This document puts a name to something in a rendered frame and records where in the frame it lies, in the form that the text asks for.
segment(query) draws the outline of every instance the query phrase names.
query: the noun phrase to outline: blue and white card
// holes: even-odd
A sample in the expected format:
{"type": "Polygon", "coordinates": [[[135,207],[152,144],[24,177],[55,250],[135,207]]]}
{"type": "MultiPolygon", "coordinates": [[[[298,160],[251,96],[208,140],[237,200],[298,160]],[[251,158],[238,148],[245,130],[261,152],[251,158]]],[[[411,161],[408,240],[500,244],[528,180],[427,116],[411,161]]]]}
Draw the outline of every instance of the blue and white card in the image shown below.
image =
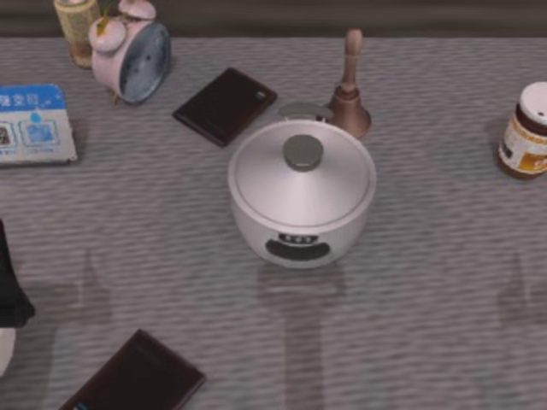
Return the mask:
{"type": "Polygon", "coordinates": [[[0,86],[0,165],[77,159],[65,98],[57,85],[0,86]]]}

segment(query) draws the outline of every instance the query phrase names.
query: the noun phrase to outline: table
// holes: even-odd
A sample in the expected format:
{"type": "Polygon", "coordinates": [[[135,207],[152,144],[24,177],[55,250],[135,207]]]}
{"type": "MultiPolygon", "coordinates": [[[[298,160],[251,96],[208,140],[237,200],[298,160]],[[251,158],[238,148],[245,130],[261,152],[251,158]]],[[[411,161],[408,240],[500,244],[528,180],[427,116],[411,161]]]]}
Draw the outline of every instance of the table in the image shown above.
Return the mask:
{"type": "Polygon", "coordinates": [[[0,40],[3,84],[65,91],[81,156],[1,170],[0,214],[38,314],[0,408],[58,408],[142,328],[209,376],[189,410],[544,410],[547,183],[506,176],[492,144],[544,79],[546,46],[369,39],[371,220],[335,266],[287,274],[232,222],[236,144],[171,113],[237,67],[279,93],[242,139],[284,103],[328,101],[343,39],[175,39],[167,82],[138,108],[113,107],[60,39],[0,40]],[[302,293],[276,293],[292,285],[302,293]]]}

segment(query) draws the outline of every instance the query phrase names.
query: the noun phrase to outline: chocolate spread jar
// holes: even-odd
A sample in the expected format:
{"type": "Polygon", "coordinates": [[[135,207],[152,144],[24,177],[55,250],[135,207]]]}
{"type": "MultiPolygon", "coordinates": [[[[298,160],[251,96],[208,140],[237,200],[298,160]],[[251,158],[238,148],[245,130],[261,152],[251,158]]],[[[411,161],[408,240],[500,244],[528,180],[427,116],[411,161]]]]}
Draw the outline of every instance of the chocolate spread jar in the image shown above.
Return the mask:
{"type": "Polygon", "coordinates": [[[530,84],[522,92],[498,158],[516,178],[532,179],[547,171],[547,82],[530,84]]]}

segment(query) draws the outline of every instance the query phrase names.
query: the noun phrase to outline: gray wooden surface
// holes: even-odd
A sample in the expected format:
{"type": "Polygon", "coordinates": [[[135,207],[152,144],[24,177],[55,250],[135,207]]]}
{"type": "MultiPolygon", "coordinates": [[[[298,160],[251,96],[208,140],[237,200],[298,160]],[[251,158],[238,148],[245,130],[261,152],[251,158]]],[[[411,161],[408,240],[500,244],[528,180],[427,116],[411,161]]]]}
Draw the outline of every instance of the gray wooden surface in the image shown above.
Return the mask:
{"type": "Polygon", "coordinates": [[[138,328],[209,376],[189,410],[545,409],[547,180],[506,177],[491,143],[544,79],[547,41],[370,39],[358,79],[378,193],[359,243],[314,272],[247,248],[228,208],[235,145],[171,118],[238,67],[279,93],[243,139],[281,104],[328,101],[342,46],[177,39],[166,84],[113,108],[61,40],[0,41],[3,84],[65,91],[82,158],[1,170],[0,215],[38,310],[2,410],[58,408],[138,328]]]}
{"type": "MultiPolygon", "coordinates": [[[[108,0],[99,0],[101,4],[108,0]]],[[[155,0],[177,36],[546,36],[537,0],[155,0]]],[[[61,36],[53,0],[0,2],[0,37],[61,36]]]]}

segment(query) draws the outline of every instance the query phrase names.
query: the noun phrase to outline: wooden handle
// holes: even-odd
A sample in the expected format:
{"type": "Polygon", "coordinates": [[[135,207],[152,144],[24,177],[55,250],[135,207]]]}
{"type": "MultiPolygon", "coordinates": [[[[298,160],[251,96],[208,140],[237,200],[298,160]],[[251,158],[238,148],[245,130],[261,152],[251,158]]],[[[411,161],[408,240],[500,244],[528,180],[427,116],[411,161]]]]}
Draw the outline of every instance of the wooden handle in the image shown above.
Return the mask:
{"type": "Polygon", "coordinates": [[[357,88],[356,71],[359,55],[362,50],[362,31],[358,28],[348,30],[345,36],[345,65],[344,77],[340,85],[345,92],[352,92],[357,88]]]}

